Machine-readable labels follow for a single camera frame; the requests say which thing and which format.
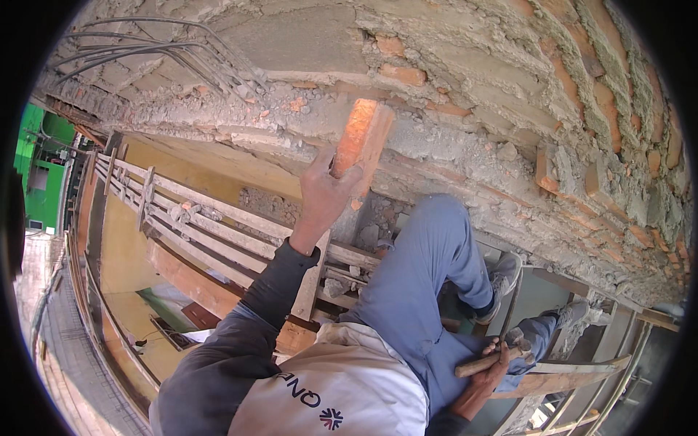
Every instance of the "trousers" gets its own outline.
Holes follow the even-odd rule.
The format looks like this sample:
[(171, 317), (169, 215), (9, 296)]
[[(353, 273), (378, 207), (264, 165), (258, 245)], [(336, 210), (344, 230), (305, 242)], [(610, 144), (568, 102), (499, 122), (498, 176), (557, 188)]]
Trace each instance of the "trousers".
[[(429, 414), (452, 403), (470, 383), (458, 378), (456, 366), (482, 354), (486, 338), (446, 331), (441, 325), (438, 293), (446, 279), (458, 286), (458, 297), (473, 308), (492, 300), (492, 286), (466, 208), (456, 198), (429, 195), (413, 210), (383, 257), (358, 302), (338, 322), (356, 322), (376, 330), (407, 362), (429, 397)], [(519, 328), (538, 361), (544, 356), (557, 319), (522, 320)], [(510, 362), (496, 391), (513, 391), (533, 365), (523, 358)]]

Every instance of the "left hand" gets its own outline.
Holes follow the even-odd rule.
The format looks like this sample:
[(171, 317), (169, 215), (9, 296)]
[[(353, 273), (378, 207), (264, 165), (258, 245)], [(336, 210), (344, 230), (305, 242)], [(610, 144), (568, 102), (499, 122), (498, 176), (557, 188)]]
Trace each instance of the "left hand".
[(324, 146), (301, 175), (303, 215), (296, 222), (289, 244), (305, 256), (313, 254), (322, 234), (337, 221), (344, 210), (351, 190), (364, 176), (363, 163), (346, 170), (341, 179), (329, 175), (336, 147)]
[[(492, 339), (492, 342), (482, 350), (482, 356), (492, 353), (498, 342), (499, 338)], [(509, 347), (506, 341), (502, 342), (500, 348), (499, 361), (490, 368), (470, 376), (470, 385), (450, 407), (452, 413), (472, 421), (482, 406), (492, 397), (492, 392), (509, 370)]]

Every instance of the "hammer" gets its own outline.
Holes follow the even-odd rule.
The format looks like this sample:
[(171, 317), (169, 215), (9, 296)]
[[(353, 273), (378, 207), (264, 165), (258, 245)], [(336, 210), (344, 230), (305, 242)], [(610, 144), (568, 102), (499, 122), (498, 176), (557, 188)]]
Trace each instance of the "hammer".
[[(517, 357), (526, 358), (526, 363), (533, 364), (533, 355), (530, 352), (531, 346), (524, 338), (524, 333), (519, 327), (514, 327), (507, 333), (507, 338), (509, 339), (507, 343), (513, 343), (513, 346), (509, 350), (509, 362), (516, 359)], [(468, 362), (463, 365), (456, 367), (456, 377), (470, 377), (473, 374), (477, 374), (481, 371), (489, 369), (492, 365), (499, 362), (500, 352), (493, 352), (487, 357), (478, 359), (476, 361)]]

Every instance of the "gray shoe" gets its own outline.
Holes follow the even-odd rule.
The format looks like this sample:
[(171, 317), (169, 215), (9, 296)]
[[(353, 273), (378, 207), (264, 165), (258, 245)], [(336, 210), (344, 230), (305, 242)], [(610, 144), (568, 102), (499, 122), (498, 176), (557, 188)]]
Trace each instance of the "gray shoe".
[(559, 309), (546, 310), (545, 312), (541, 313), (541, 316), (544, 316), (547, 313), (556, 313), (559, 316), (558, 325), (556, 328), (563, 329), (565, 327), (574, 325), (579, 320), (582, 320), (589, 315), (589, 312), (589, 303), (586, 301), (575, 301), (574, 303), (567, 304), (565, 307)]
[(523, 264), (524, 262), (516, 253), (502, 254), (489, 274), (489, 281), (492, 283), (492, 292), (494, 293), (494, 305), (487, 315), (475, 317), (475, 322), (486, 326), (497, 316), (497, 312), (502, 306), (502, 298), (514, 290), (517, 285)]

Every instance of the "man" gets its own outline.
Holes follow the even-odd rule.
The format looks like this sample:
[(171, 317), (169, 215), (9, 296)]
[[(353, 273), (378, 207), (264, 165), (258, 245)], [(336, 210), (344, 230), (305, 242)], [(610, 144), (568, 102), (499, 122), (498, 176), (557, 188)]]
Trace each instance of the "man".
[[(495, 389), (512, 390), (531, 366), (522, 358), (457, 378), (464, 361), (491, 353), (498, 340), (446, 332), (436, 297), (446, 279), (488, 324), (521, 272), (508, 253), (488, 274), (468, 213), (447, 195), (415, 208), (352, 310), (320, 327), (315, 344), (277, 366), (275, 340), (315, 244), (362, 178), (360, 164), (329, 175), (325, 147), (301, 176), (303, 216), (240, 303), (198, 349), (181, 360), (150, 407), (156, 435), (458, 435)], [(541, 359), (555, 329), (581, 319), (575, 304), (518, 327)]]

